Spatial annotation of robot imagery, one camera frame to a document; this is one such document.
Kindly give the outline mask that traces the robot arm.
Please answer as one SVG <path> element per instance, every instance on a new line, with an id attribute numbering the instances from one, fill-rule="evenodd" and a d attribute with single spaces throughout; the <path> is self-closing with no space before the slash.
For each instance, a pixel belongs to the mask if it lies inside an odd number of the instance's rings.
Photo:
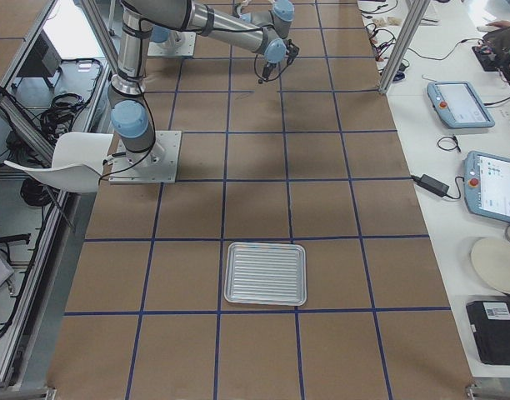
<path id="1" fill-rule="evenodd" d="M 150 42 L 164 48 L 177 48 L 183 45 L 184 36 L 180 32 L 173 31 L 163 26 L 154 25 Z"/>
<path id="2" fill-rule="evenodd" d="M 145 99 L 149 51 L 160 57 L 190 57 L 197 35 L 243 48 L 264 57 L 260 83 L 280 62 L 291 65 L 299 48 L 289 38 L 295 9 L 275 1 L 263 12 L 232 15 L 196 1 L 124 1 L 117 66 L 108 89 L 111 124 L 124 146 L 123 171 L 158 163 L 163 157 L 153 115 Z"/>

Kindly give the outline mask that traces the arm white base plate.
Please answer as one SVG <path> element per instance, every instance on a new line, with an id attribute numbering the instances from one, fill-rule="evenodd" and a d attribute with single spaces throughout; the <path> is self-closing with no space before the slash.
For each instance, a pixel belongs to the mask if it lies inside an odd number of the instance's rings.
<path id="1" fill-rule="evenodd" d="M 175 183 L 181 142 L 181 131 L 156 131 L 152 151 L 138 165 L 134 166 L 143 154 L 127 152 L 114 158 L 108 181 L 111 184 Z"/>
<path id="2" fill-rule="evenodd" d="M 152 58 L 191 58 L 195 42 L 194 32 L 154 31 L 147 55 Z"/>

